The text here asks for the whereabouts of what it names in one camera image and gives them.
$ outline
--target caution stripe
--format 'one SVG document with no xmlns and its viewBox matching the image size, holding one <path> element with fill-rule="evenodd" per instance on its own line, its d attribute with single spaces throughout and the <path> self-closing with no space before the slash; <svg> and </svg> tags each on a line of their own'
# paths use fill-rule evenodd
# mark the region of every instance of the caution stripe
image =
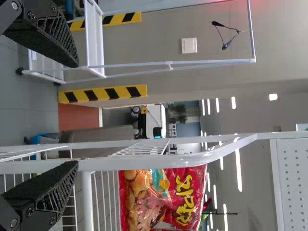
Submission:
<svg viewBox="0 0 308 231">
<path fill-rule="evenodd" d="M 131 23 L 140 23 L 141 12 L 109 15 L 103 17 L 102 20 L 103 26 L 118 26 Z M 68 25 L 71 32 L 82 31 L 85 29 L 85 19 L 69 22 Z"/>
<path fill-rule="evenodd" d="M 61 91 L 58 94 L 58 101 L 59 103 L 84 103 L 139 97 L 148 97 L 146 84 Z"/>
</svg>

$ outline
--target screw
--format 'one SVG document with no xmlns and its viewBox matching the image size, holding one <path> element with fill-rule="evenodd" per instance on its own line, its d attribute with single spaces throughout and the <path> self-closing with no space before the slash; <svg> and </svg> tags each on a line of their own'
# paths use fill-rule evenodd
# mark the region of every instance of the screw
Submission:
<svg viewBox="0 0 308 231">
<path fill-rule="evenodd" d="M 12 1 L 12 6 L 14 10 L 18 10 L 18 5 L 16 4 L 16 2 Z"/>
<path fill-rule="evenodd" d="M 29 18 L 29 20 L 33 23 L 33 22 L 35 22 L 35 20 L 36 20 L 36 18 L 35 18 L 35 16 L 34 16 L 34 14 L 31 12 L 31 11 L 28 11 L 28 18 Z"/>
<path fill-rule="evenodd" d="M 52 216 L 52 217 L 50 218 L 50 220 L 49 220 L 49 224 L 50 224 L 50 225 L 53 225 L 54 221 L 55 221 L 55 217 Z"/>
<path fill-rule="evenodd" d="M 11 221 L 11 228 L 14 228 L 17 225 L 17 219 Z"/>
<path fill-rule="evenodd" d="M 33 214 L 33 211 L 34 211 L 34 207 L 28 208 L 27 211 L 26 211 L 26 217 L 27 218 L 31 217 L 32 214 Z"/>
<path fill-rule="evenodd" d="M 50 4 L 50 8 L 51 8 L 52 12 L 56 13 L 57 9 L 53 4 Z"/>
</svg>

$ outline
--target pegboard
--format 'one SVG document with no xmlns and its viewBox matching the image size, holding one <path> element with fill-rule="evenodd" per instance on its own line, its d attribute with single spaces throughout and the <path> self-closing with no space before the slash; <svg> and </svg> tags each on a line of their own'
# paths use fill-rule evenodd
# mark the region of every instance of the pegboard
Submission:
<svg viewBox="0 0 308 231">
<path fill-rule="evenodd" d="M 308 230 L 308 139 L 278 139 L 276 154 L 278 169 L 275 169 L 275 163 L 272 164 L 276 212 L 283 216 L 281 224 L 285 231 Z M 278 171 L 279 182 L 275 171 Z M 277 184 L 281 198 L 277 198 Z M 278 200 L 281 200 L 282 208 L 277 206 Z"/>
</svg>

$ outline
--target black cable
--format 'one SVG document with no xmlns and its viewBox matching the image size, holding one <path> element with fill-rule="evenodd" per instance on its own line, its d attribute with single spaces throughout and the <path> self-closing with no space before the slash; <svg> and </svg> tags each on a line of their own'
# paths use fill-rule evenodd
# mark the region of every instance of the black cable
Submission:
<svg viewBox="0 0 308 231">
<path fill-rule="evenodd" d="M 216 30 L 217 30 L 218 33 L 219 33 L 219 36 L 220 36 L 221 41 L 222 41 L 222 44 L 223 44 L 223 46 L 222 46 L 222 49 L 223 49 L 223 50 L 226 50 L 226 49 L 229 47 L 230 43 L 231 43 L 241 32 L 243 32 L 243 31 L 238 30 L 238 29 L 236 29 L 236 28 L 232 28 L 232 27 L 225 26 L 225 25 L 223 25 L 223 24 L 221 24 L 221 23 L 219 23 L 219 22 L 216 22 L 216 21 L 213 21 L 213 22 L 212 22 L 212 25 L 216 28 Z M 235 30 L 236 33 L 237 33 L 237 35 L 233 36 L 233 38 L 232 38 L 231 40 L 229 40 L 229 42 L 227 42 L 227 43 L 225 44 L 225 42 L 224 42 L 224 40 L 223 40 L 223 38 L 222 38 L 222 35 L 221 35 L 219 29 L 217 28 L 217 26 L 225 27 L 225 28 L 227 28 L 227 29 L 229 29 L 229 30 Z"/>
<path fill-rule="evenodd" d="M 215 26 L 215 28 L 217 29 L 217 31 L 218 31 L 218 33 L 219 33 L 219 35 L 220 35 L 221 41 L 222 41 L 222 45 L 224 46 L 225 43 L 224 43 L 224 41 L 223 41 L 223 38 L 222 38 L 222 36 L 221 36 L 221 33 L 220 33 L 220 31 L 218 30 L 217 26 Z"/>
</svg>

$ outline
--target snack bag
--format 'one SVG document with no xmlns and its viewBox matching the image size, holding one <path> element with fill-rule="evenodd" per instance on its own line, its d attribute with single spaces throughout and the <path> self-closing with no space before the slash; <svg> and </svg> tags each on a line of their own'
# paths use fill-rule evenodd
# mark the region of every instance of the snack bag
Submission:
<svg viewBox="0 0 308 231">
<path fill-rule="evenodd" d="M 149 231 L 159 222 L 198 230 L 206 165 L 119 171 L 123 231 Z"/>
</svg>

